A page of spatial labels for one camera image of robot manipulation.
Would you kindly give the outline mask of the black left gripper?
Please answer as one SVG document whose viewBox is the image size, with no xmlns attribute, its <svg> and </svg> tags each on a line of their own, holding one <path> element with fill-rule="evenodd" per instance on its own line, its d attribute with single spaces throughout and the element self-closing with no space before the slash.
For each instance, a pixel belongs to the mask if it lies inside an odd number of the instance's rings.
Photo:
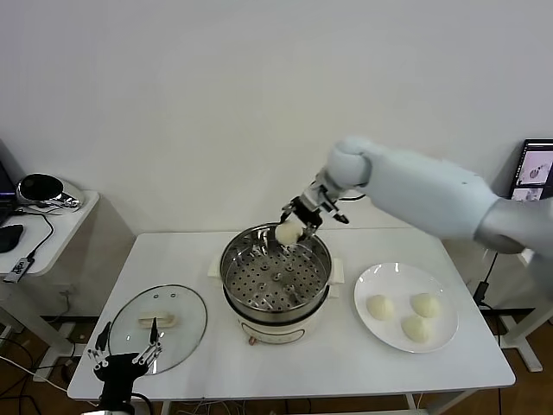
<svg viewBox="0 0 553 415">
<path fill-rule="evenodd" d="M 86 354 L 94 362 L 94 375 L 103 383 L 100 399 L 130 400 L 135 380 L 148 372 L 148 366 L 152 366 L 162 352 L 157 318 L 152 320 L 148 345 L 139 354 L 108 355 L 110 331 L 111 322 L 108 322 Z"/>
</svg>

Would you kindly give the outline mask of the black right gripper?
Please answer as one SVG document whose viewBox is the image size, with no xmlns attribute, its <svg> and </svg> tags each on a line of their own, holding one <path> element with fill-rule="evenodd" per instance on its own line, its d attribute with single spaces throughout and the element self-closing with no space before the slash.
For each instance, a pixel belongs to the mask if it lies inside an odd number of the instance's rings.
<svg viewBox="0 0 553 415">
<path fill-rule="evenodd" d="M 341 222 L 341 211 L 336 206 L 339 198 L 341 187 L 327 172 L 319 172 L 299 198 L 293 198 L 283 207 L 279 222 L 284 223 L 292 214 L 296 214 L 303 224 L 302 238 L 311 238 L 323 223 L 321 214 Z"/>
</svg>

